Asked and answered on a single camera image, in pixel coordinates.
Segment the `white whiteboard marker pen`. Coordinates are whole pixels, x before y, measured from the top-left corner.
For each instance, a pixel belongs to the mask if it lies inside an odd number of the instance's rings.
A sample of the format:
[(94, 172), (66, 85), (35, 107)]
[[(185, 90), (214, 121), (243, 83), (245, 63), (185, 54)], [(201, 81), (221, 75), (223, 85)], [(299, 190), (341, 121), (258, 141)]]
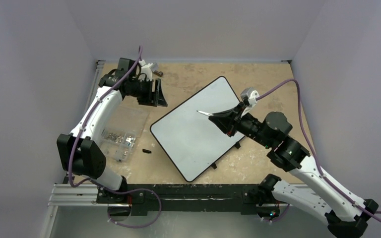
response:
[(197, 111), (197, 112), (200, 113), (200, 114), (202, 114), (202, 115), (205, 115), (205, 116), (207, 116), (207, 117), (211, 117), (211, 116), (213, 116), (213, 114), (208, 113), (208, 112), (203, 112), (203, 111)]

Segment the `clear plastic screw box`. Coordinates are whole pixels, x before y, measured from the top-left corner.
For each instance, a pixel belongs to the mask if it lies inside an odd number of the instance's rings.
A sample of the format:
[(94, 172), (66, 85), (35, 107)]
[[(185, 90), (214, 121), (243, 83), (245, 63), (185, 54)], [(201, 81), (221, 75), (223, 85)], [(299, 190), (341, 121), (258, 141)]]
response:
[(100, 149), (103, 154), (117, 162), (128, 160), (147, 118), (148, 112), (145, 110), (118, 106), (101, 134)]

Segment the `white whiteboard black frame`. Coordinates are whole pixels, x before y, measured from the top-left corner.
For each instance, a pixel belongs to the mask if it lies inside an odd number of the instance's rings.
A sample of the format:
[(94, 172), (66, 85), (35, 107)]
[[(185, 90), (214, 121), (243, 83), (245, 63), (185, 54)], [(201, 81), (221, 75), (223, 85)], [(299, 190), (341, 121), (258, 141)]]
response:
[(222, 112), (239, 103), (224, 76), (219, 76), (150, 126), (150, 132), (187, 182), (193, 182), (244, 135), (228, 137), (208, 117), (198, 113)]

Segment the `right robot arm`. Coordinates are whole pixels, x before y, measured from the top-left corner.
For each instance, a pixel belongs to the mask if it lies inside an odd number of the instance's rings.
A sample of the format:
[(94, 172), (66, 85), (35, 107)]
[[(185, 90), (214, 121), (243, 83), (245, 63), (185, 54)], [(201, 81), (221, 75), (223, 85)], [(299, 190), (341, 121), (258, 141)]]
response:
[(244, 104), (239, 103), (233, 109), (208, 114), (208, 119), (229, 137), (239, 132), (269, 149), (267, 157), (276, 167), (297, 177), (313, 191), (299, 190), (268, 174), (259, 185), (260, 198), (294, 205), (324, 223), (337, 238), (360, 238), (378, 204), (350, 192), (317, 165), (315, 157), (289, 135), (293, 127), (282, 112), (269, 112), (259, 121), (244, 110)]

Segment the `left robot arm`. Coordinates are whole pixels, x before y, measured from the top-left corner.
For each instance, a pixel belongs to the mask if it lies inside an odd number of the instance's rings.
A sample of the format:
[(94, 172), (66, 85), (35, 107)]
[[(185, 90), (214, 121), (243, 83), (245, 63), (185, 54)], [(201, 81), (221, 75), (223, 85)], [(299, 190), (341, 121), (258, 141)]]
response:
[(74, 175), (84, 176), (109, 190), (109, 197), (116, 203), (128, 196), (126, 178), (107, 166), (107, 160), (99, 144), (102, 133), (114, 110), (125, 97), (134, 97), (140, 105), (162, 106), (168, 104), (163, 96), (156, 63), (143, 59), (120, 58), (118, 66), (105, 74), (98, 83), (96, 95), (80, 122), (68, 134), (60, 134), (57, 148), (63, 169), (72, 187)]

